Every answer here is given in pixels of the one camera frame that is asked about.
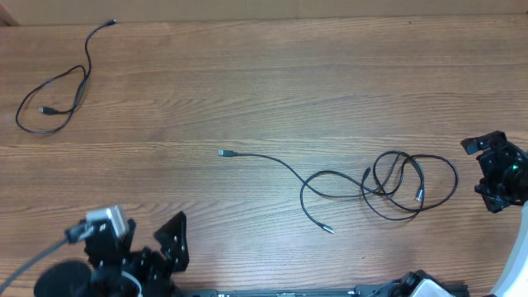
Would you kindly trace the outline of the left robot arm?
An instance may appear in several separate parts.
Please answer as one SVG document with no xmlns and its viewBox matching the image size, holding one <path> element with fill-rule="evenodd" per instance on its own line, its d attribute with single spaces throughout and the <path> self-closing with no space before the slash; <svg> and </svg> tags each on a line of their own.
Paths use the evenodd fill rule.
<svg viewBox="0 0 528 297">
<path fill-rule="evenodd" d="M 85 243 L 88 263 L 66 261 L 52 266 L 35 283 L 35 296 L 168 297 L 181 292 L 172 273 L 184 271 L 190 261 L 186 215 L 180 211 L 153 237 L 159 250 L 131 245 L 136 223 L 115 205 L 90 211 L 65 231 L 68 243 Z"/>
</svg>

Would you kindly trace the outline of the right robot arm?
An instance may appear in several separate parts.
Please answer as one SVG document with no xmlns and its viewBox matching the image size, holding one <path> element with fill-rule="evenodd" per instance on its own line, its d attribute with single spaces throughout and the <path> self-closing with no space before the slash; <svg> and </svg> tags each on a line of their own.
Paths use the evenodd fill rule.
<svg viewBox="0 0 528 297">
<path fill-rule="evenodd" d="M 527 152 L 510 142 L 502 131 L 493 131 L 460 142 L 476 160 L 483 177 L 474 187 L 487 210 L 497 214 L 509 206 L 521 208 L 516 241 L 490 296 L 527 295 Z"/>
</svg>

